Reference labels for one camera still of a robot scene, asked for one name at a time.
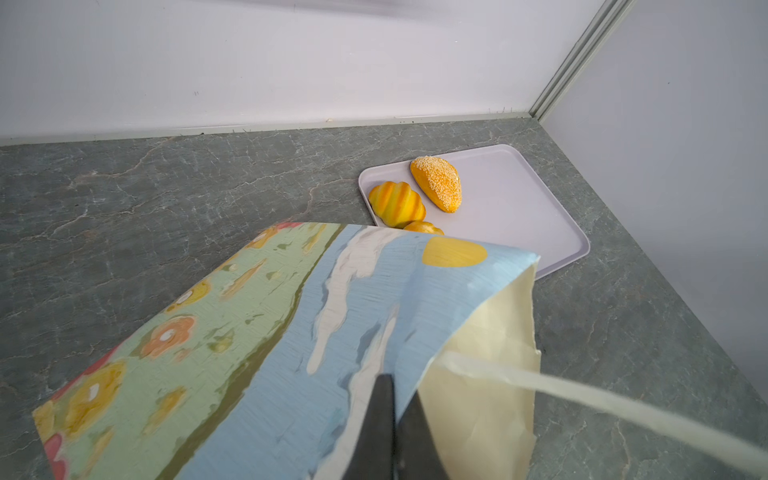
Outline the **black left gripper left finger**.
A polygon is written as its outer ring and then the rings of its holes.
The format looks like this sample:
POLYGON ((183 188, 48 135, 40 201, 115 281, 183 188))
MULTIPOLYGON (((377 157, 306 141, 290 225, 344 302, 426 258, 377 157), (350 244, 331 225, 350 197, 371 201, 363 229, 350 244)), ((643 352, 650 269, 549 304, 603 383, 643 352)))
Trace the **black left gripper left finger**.
POLYGON ((379 375, 343 480, 392 480, 395 451, 395 395, 390 374, 379 375))

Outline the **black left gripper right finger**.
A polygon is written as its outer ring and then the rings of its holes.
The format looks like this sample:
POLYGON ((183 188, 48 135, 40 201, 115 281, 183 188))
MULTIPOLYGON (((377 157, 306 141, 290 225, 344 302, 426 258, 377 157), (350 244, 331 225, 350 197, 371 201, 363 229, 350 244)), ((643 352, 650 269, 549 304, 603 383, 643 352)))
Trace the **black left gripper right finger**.
POLYGON ((395 430, 395 467, 400 480, 448 480, 416 392, 395 430))

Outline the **floral paper gift bag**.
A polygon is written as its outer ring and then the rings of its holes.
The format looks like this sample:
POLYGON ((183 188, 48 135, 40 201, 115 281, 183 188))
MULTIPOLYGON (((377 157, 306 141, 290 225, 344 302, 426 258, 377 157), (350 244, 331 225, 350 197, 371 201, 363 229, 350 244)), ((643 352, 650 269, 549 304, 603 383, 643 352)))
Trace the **floral paper gift bag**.
POLYGON ((531 392, 434 368, 531 370, 536 254, 391 228, 271 227, 34 411, 58 479, 337 479, 373 383, 418 397, 453 479, 521 479, 531 392))

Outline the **yellow fake bread roll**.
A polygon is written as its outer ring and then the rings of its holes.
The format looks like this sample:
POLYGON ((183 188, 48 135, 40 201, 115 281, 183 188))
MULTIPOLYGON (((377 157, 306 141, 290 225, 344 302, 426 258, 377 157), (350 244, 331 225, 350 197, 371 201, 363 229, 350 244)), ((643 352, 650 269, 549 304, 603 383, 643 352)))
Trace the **yellow fake bread roll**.
POLYGON ((421 196, 405 182, 387 181, 375 186, 368 201, 375 215, 388 227, 404 228, 426 217, 421 196))

